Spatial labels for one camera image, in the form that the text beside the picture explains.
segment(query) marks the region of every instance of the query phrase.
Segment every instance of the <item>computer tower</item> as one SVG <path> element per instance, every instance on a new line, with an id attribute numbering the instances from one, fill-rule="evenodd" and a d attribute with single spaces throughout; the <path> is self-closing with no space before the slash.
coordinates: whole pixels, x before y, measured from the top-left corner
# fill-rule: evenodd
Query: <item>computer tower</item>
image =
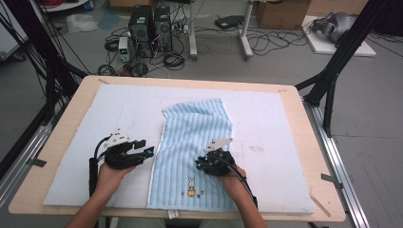
<path id="1" fill-rule="evenodd" d="M 172 51 L 172 30 L 169 7 L 157 7 L 154 11 L 154 23 L 159 41 L 159 51 Z"/>
<path id="2" fill-rule="evenodd" d="M 134 51 L 139 52 L 140 57 L 153 57 L 151 43 L 156 38 L 155 24 L 151 6 L 135 6 L 128 23 Z"/>

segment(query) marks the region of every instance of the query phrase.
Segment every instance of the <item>aluminum frame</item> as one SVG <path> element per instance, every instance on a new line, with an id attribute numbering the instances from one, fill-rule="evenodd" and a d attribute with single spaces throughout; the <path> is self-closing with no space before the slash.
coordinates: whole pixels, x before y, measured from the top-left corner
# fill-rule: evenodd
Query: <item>aluminum frame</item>
<path id="1" fill-rule="evenodd" d="M 344 167 L 343 160 L 338 153 L 335 141 L 333 140 L 333 138 L 329 138 L 327 136 L 327 133 L 323 128 L 323 114 L 320 110 L 320 107 L 311 106 L 306 103 L 305 105 L 309 106 L 308 110 L 311 111 L 311 114 L 315 120 L 313 124 L 315 124 L 315 126 L 317 127 L 319 137 L 322 139 L 327 159 L 331 165 L 330 168 L 335 175 L 335 179 L 343 184 L 343 188 L 340 189 L 340 191 L 342 192 L 344 201 L 349 208 L 350 216 L 355 224 L 355 227 L 370 228 L 367 217 L 365 216 L 361 204 L 359 203 L 358 197 L 350 181 L 347 170 Z"/>

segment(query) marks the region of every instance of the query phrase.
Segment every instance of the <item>striped towel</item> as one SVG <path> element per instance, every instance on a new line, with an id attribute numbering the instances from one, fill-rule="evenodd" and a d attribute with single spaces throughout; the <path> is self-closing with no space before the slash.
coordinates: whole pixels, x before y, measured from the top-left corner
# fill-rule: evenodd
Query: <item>striped towel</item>
<path id="1" fill-rule="evenodd" d="M 163 113 L 166 122 L 154 162 L 147 208 L 237 211 L 221 182 L 196 169 L 195 165 L 212 139 L 231 137 L 232 124 L 222 101 L 174 104 Z"/>

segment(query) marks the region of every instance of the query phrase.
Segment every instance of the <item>towel embroidery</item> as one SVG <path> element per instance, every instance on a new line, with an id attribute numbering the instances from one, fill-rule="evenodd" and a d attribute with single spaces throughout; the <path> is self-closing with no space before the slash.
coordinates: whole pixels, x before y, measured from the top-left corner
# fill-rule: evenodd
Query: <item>towel embroidery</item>
<path id="1" fill-rule="evenodd" d="M 187 196 L 194 198 L 196 196 L 195 178 L 189 178 L 189 189 L 187 189 Z"/>

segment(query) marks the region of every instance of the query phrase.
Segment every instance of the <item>metal bracket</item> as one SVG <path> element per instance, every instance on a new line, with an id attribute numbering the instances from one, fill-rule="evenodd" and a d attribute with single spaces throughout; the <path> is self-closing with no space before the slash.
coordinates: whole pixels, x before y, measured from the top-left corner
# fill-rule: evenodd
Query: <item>metal bracket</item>
<path id="1" fill-rule="evenodd" d="M 344 188 L 343 183 L 337 181 L 335 177 L 332 177 L 332 176 L 329 176 L 329 175 L 326 175 L 326 174 L 321 174 L 320 176 L 322 177 L 323 180 L 334 183 L 336 189 L 343 189 Z"/>
<path id="2" fill-rule="evenodd" d="M 222 148 L 223 146 L 232 142 L 232 138 L 229 139 L 213 139 L 210 144 L 205 147 L 204 152 L 215 151 Z"/>

